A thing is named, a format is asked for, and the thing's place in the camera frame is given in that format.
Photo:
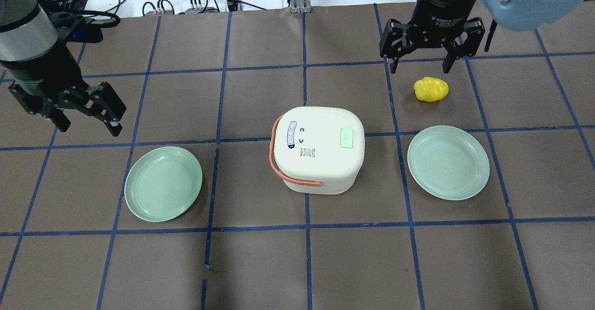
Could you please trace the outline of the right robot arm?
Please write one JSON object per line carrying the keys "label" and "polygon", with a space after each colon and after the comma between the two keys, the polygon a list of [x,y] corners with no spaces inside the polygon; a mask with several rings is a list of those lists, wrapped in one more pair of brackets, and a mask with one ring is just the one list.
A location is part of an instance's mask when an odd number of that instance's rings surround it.
{"label": "right robot arm", "polygon": [[446,50],[443,72],[472,57],[484,37],[489,51],[498,26],[512,31],[535,30],[560,20],[587,0],[416,0],[408,23],[389,19],[379,41],[379,54],[396,72],[402,57],[418,49]]}

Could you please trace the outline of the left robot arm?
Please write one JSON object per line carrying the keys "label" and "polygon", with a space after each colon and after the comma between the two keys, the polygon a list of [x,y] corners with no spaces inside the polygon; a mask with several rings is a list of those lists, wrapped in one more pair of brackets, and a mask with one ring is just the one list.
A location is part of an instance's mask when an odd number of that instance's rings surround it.
{"label": "left robot arm", "polygon": [[101,42],[102,29],[120,21],[111,12],[71,9],[52,0],[1,0],[0,61],[13,77],[9,92],[24,111],[61,132],[71,125],[64,111],[74,109],[119,136],[126,105],[110,83],[85,82],[67,44]]}

